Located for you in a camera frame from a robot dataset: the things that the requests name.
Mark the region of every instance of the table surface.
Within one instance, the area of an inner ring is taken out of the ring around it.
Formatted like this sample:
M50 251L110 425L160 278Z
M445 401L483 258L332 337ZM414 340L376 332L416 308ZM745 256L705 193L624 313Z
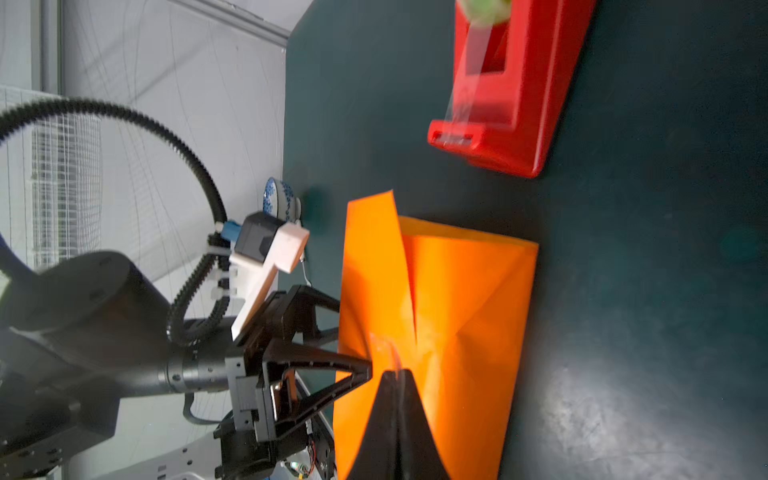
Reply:
M535 180L427 145L453 15L315 0L294 30L284 176L315 286L340 294L346 203L390 189L539 242L500 478L768 478L768 4L601 2Z

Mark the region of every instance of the wire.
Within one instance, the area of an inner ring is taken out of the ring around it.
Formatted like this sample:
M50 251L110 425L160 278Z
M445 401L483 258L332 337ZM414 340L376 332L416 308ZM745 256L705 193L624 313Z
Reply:
M304 272L304 281L306 282L306 285L312 286L312 282L310 282L309 277L306 276L306 259L301 261L301 270Z
M192 413L192 404L194 403L194 393L185 393L184 394L184 409L181 410L181 415L184 416L185 419L189 423L193 423L195 425L219 425L223 420L206 420L196 417Z
M312 468L310 468L310 473L307 474L307 477L310 477L312 475L312 472L315 471L315 462L317 462L317 449L315 448L315 441L312 441Z
M218 426L214 429L214 433L218 434L221 432L221 426L226 422L227 420L231 419L234 416L234 412L230 410L229 413L227 413L220 422L218 422Z
M113 118L142 127L150 133L166 141L170 147L181 157L197 178L208 200L210 211L214 216L214 223L225 223L227 211L219 195L213 178L208 174L205 166L197 155L171 130L149 118L148 116L122 105L106 103L103 101L88 100L84 98L53 98L23 104L5 111L0 115L0 145L16 131L36 121L63 114L93 114L100 117ZM229 241L222 238L219 233L213 233L208 237L208 244L216 247L229 247ZM194 294L200 288L205 277L213 269L214 264L222 271L228 271L230 264L227 256L206 253L195 267L192 275L181 287L168 310L166 318L166 337L171 343L179 346L192 346L207 338L219 325L227 307L229 296L222 296L214 304L213 311L203 322L194 329L184 328L184 315L187 312ZM12 280L30 280L31 271L24 265L5 244L0 243L0 269ZM219 287L229 289L229 279L219 279Z

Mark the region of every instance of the ceramic bowl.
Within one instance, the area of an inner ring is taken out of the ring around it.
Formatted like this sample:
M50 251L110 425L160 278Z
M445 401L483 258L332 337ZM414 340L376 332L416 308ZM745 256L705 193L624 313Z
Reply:
M301 200L293 196L289 184L270 178L264 187L262 210L286 222L296 222L301 218Z

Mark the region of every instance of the clear tape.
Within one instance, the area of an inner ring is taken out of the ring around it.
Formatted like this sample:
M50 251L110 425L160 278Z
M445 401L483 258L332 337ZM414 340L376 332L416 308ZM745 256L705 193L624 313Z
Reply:
M368 345L371 352L375 352L376 357L386 359L387 368L385 368L385 370L393 370L397 376L400 376L402 360L400 359L400 353L397 350L397 344L392 339L376 335L375 333L369 333L368 339Z
M442 144L467 144L465 138L466 128L469 124L472 106L475 104L480 73L488 51L488 43L491 39L492 26L469 26L467 39L464 43L464 51L456 69L453 80L453 91L445 112L445 122L451 122L454 128L450 133L444 133L437 139Z

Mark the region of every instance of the orange paper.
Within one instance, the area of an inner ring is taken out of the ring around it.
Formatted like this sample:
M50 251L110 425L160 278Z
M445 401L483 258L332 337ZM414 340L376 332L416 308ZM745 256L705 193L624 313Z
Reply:
M392 192L349 203L339 352L371 359L373 380L336 402L340 478L382 373L401 368L413 372L451 478L498 477L537 252L525 240L398 217Z

